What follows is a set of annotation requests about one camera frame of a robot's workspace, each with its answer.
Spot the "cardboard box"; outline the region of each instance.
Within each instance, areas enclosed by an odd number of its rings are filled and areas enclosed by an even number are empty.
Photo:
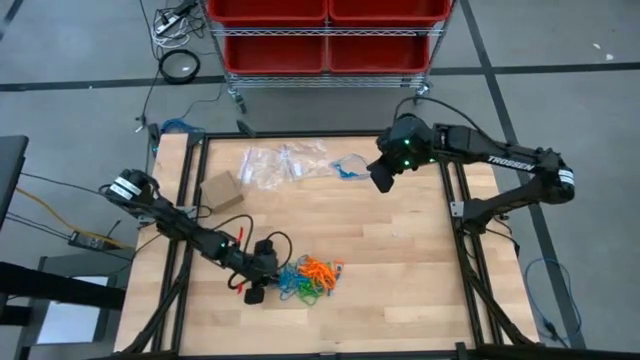
[[[214,213],[222,212],[244,200],[238,184],[228,171],[218,174],[200,184],[208,206]]]

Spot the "plastic bag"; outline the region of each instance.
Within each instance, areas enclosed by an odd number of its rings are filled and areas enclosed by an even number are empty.
[[[287,143],[282,145],[281,152],[288,175],[293,181],[333,174],[322,140]]]
[[[278,150],[250,147],[244,153],[238,179],[243,185],[275,190],[286,178],[286,166]]]
[[[342,180],[365,180],[370,178],[367,160],[358,154],[351,154],[332,162],[331,167]]]

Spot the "red storage bin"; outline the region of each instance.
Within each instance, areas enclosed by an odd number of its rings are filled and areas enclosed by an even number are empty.
[[[329,0],[335,26],[430,27],[449,16],[450,0]]]
[[[323,26],[327,0],[209,0],[209,16],[226,26]]]
[[[332,36],[329,70],[336,73],[418,73],[429,65],[427,36]]]
[[[225,67],[236,74],[319,73],[324,70],[321,36],[227,36]]]

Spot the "pile of rubber bands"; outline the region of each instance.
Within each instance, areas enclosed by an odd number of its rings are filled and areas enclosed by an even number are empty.
[[[287,264],[280,273],[280,300],[296,295],[300,301],[312,306],[318,299],[335,289],[344,263],[323,263],[308,255],[301,256],[294,264]]]

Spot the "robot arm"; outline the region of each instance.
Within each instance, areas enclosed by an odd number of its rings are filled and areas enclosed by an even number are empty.
[[[238,241],[222,230],[205,229],[176,209],[160,195],[159,185],[140,170],[123,170],[105,190],[104,196],[134,217],[154,219],[158,232],[171,241],[184,240],[202,257],[222,268],[230,268],[250,281],[245,303],[262,302],[263,287],[277,281],[278,260],[269,239],[256,242],[253,254],[240,248]]]
[[[501,143],[479,129],[444,124],[430,128],[420,118],[404,114],[376,143],[382,155],[367,169],[383,193],[393,186],[394,175],[434,162],[485,162],[534,174],[526,185],[493,198],[452,203],[454,217],[473,233],[484,233],[496,215],[539,202],[562,204],[574,197],[573,171],[560,154]]]

